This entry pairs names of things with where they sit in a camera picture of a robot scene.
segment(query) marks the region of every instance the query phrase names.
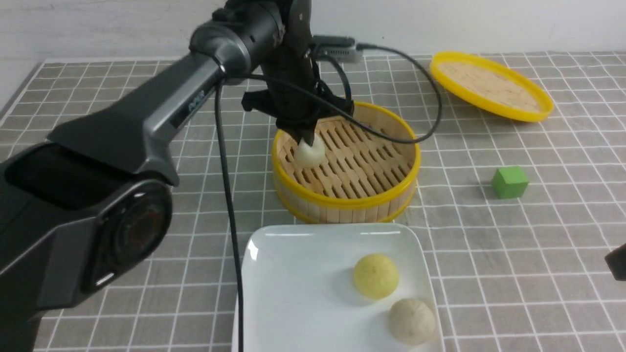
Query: gray grid mat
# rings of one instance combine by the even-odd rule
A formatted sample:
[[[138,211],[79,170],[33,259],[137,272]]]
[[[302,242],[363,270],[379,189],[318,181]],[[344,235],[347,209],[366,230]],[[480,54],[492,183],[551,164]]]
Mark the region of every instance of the gray grid mat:
[[[603,257],[626,242],[626,54],[488,57],[544,87],[556,107],[541,124],[524,124],[445,95],[438,133],[421,144],[419,194],[397,222],[425,249],[446,350],[624,351],[626,284]],[[0,128],[0,160],[168,64],[43,65]],[[338,90],[337,76],[322,70]],[[418,134],[431,125],[436,100],[408,63],[368,58],[346,71],[355,99],[400,113]],[[296,223],[269,174],[272,121],[240,107],[260,85],[223,93],[243,243],[261,226]],[[80,307],[50,312],[37,351],[230,351],[235,276],[212,108],[172,143],[181,186],[164,243]],[[489,183],[500,165],[523,166],[531,180],[523,198],[496,199]]]

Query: white plate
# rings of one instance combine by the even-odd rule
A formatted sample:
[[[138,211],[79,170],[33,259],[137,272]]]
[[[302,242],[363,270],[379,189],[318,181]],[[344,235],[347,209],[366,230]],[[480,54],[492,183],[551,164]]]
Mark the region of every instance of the white plate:
[[[361,296],[352,268],[383,253],[400,284],[382,300]],[[255,232],[245,250],[245,352],[440,352],[443,337],[426,260],[415,233],[398,224],[282,225]],[[387,312],[402,298],[419,297],[438,322],[431,340],[411,347],[387,329]],[[235,308],[232,351],[237,352]]]

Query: green cube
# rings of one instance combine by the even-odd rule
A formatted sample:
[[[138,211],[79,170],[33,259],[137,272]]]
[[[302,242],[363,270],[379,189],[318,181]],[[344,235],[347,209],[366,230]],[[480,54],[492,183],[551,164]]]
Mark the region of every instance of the green cube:
[[[528,186],[528,177],[519,166],[500,167],[491,180],[491,186],[500,199],[518,198]]]

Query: bamboo steamer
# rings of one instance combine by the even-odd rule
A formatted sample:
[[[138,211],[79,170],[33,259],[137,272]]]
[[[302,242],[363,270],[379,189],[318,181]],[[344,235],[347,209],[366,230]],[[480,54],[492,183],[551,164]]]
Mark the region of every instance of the bamboo steamer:
[[[354,118],[396,138],[415,139],[411,127],[389,110],[355,103]],[[326,161],[294,165],[295,141],[278,131],[272,146],[274,184],[285,208],[309,223],[388,222],[409,205],[420,163],[417,144],[392,143],[342,117],[319,120]]]

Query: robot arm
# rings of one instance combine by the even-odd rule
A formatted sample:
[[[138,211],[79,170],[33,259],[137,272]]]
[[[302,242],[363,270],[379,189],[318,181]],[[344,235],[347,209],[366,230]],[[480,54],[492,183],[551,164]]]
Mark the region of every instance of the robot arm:
[[[182,59],[0,163],[0,351],[31,351],[46,310],[76,306],[158,247],[178,185],[169,144],[228,74],[260,66],[351,109],[319,87],[309,19],[310,0],[229,0]],[[309,144],[317,119],[331,115],[273,84],[242,104]]]

